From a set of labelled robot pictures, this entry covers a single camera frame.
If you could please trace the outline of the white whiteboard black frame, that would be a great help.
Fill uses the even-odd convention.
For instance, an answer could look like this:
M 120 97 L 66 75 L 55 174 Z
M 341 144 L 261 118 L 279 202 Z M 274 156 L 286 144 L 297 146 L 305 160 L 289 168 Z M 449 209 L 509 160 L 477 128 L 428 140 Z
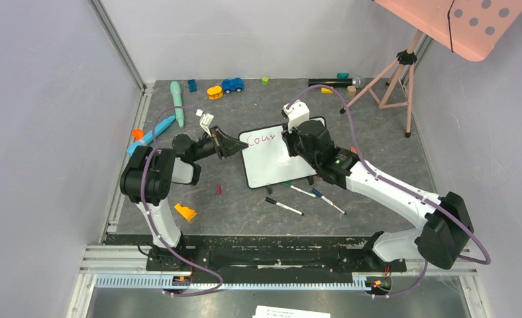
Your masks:
M 306 179 L 314 184 L 315 170 L 301 157 L 289 155 L 282 138 L 285 123 L 242 131 L 238 139 L 248 147 L 241 152 L 246 184 L 250 189 L 272 187 Z

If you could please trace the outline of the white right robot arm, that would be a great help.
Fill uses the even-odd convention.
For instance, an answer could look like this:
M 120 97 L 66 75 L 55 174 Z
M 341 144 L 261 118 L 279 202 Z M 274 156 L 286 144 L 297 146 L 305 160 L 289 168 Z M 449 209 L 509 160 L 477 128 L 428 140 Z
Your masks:
M 382 173 L 359 155 L 336 146 L 318 120 L 283 128 L 289 155 L 302 158 L 324 182 L 369 197 L 414 226 L 396 233 L 376 232 L 362 253 L 367 268 L 380 270 L 388 262 L 416 257 L 449 270 L 460 258 L 474 231 L 460 195 L 450 191 L 441 196 Z

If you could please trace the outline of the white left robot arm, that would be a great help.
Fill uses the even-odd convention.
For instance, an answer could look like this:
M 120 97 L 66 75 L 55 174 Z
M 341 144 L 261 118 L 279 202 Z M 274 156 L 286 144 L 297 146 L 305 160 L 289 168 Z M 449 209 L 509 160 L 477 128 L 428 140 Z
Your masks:
M 212 155 L 228 158 L 247 148 L 247 143 L 225 134 L 218 126 L 211 127 L 199 140 L 179 134 L 170 148 L 136 147 L 121 174 L 119 187 L 142 212 L 152 233 L 149 261 L 173 270 L 182 269 L 188 261 L 182 232 L 167 201 L 171 185 L 194 186 L 201 173 L 198 160 Z

